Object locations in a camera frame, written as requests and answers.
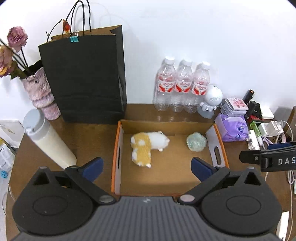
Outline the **white power adapter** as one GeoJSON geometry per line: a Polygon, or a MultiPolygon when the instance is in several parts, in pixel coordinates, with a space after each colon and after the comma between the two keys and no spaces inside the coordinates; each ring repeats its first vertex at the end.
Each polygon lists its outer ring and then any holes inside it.
{"type": "Polygon", "coordinates": [[[274,137],[283,133],[283,128],[281,123],[276,120],[271,120],[269,123],[265,124],[266,137],[274,137]]]}

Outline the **left water bottle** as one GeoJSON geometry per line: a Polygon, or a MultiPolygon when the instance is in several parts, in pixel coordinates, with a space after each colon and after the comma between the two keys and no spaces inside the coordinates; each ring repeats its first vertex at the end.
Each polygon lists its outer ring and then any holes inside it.
{"type": "Polygon", "coordinates": [[[170,106],[170,98],[175,86],[175,58],[168,56],[157,71],[154,88],[154,107],[165,111],[170,106]]]}

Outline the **cream thermos bottle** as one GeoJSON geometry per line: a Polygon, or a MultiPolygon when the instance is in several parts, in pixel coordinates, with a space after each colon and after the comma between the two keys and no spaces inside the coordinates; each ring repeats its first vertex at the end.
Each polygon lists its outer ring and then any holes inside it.
{"type": "Polygon", "coordinates": [[[66,169],[77,164],[76,156],[57,134],[41,110],[30,110],[23,120],[23,126],[25,133],[36,146],[61,168],[66,169]]]}

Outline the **water bottle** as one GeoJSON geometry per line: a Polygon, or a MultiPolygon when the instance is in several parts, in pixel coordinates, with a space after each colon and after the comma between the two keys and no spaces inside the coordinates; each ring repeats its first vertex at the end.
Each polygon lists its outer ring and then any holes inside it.
{"type": "Polygon", "coordinates": [[[170,98],[175,86],[175,58],[168,56],[157,71],[154,88],[154,107],[165,111],[170,106],[170,98]]]}
{"type": "Polygon", "coordinates": [[[184,59],[179,64],[175,73],[175,86],[171,96],[170,108],[173,112],[179,113],[183,110],[187,95],[193,81],[192,61],[184,59]]]}
{"type": "Polygon", "coordinates": [[[198,109],[200,102],[206,93],[207,86],[210,83],[210,63],[200,63],[195,72],[193,73],[193,82],[185,102],[185,111],[188,113],[195,113],[198,109]]]}

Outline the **right water bottle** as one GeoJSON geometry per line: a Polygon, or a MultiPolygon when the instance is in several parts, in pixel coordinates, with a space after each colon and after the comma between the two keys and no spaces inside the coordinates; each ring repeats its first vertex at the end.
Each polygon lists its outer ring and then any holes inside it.
{"type": "Polygon", "coordinates": [[[200,102],[206,93],[207,86],[210,83],[210,63],[200,63],[195,72],[193,73],[193,82],[185,102],[185,111],[188,113],[195,113],[198,109],[200,102]]]}

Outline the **purple tissue pack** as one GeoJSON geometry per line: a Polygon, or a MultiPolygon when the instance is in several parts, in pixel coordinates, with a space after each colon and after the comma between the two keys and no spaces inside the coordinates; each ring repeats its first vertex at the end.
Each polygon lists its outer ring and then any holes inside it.
{"type": "Polygon", "coordinates": [[[249,137],[247,123],[243,116],[229,117],[218,114],[215,124],[223,142],[245,141],[249,137]]]}

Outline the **white and tan plush toy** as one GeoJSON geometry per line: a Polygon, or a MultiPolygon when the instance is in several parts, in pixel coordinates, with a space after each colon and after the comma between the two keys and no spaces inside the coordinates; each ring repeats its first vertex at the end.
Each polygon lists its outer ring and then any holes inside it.
{"type": "Polygon", "coordinates": [[[162,152],[170,143],[163,132],[136,133],[130,138],[132,161],[139,167],[152,167],[151,151],[162,152]]]}

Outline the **pale green ball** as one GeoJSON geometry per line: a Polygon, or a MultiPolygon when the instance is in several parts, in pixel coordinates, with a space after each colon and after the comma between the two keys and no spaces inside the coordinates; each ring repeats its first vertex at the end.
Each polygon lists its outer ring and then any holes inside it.
{"type": "Polygon", "coordinates": [[[189,150],[201,152],[207,145],[207,139],[199,132],[195,132],[187,136],[186,143],[189,150]]]}

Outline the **black paper bag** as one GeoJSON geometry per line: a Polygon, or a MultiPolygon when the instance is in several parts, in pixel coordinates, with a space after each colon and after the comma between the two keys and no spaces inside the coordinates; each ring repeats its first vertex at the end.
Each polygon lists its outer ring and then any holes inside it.
{"type": "Polygon", "coordinates": [[[122,26],[56,35],[39,46],[64,121],[116,124],[126,110],[122,26]]]}

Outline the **pink tin box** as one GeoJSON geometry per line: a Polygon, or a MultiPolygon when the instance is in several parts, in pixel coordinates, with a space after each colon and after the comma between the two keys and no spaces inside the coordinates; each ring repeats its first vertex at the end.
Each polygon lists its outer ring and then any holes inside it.
{"type": "Polygon", "coordinates": [[[220,105],[221,113],[229,117],[244,116],[248,106],[240,98],[225,98],[220,105]]]}

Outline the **middle water bottle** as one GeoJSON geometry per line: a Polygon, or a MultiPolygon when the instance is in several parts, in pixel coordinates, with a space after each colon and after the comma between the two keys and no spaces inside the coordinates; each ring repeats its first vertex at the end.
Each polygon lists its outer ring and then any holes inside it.
{"type": "Polygon", "coordinates": [[[175,73],[175,86],[171,96],[170,108],[173,112],[179,113],[183,110],[187,95],[193,81],[192,61],[184,59],[179,64],[175,73]]]}

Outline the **dried pink flower bouquet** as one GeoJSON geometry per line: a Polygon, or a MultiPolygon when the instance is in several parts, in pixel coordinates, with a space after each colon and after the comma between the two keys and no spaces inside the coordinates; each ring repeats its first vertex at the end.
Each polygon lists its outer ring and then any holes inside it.
{"type": "Polygon", "coordinates": [[[9,75],[11,79],[25,79],[33,74],[23,53],[27,40],[28,36],[20,26],[9,30],[8,44],[1,40],[1,78],[9,75]]]}

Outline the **white round robot figure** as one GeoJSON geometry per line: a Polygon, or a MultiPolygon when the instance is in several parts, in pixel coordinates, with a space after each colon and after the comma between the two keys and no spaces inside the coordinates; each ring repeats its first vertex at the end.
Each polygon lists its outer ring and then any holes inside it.
{"type": "Polygon", "coordinates": [[[200,102],[198,113],[203,118],[211,119],[217,106],[222,102],[223,94],[221,89],[216,85],[208,85],[203,101],[200,102]]]}

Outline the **red cardboard box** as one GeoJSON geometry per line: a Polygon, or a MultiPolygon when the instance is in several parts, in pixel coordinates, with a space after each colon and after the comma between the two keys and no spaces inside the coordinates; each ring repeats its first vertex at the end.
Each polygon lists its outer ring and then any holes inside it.
{"type": "Polygon", "coordinates": [[[120,120],[114,146],[111,192],[122,196],[178,196],[200,183],[191,172],[191,160],[198,157],[219,167],[228,167],[221,135],[214,123],[153,122],[120,120]],[[161,131],[170,139],[162,151],[152,151],[151,168],[132,162],[130,138],[140,132],[161,131]],[[206,137],[201,152],[191,151],[186,143],[190,134],[206,137]]]}

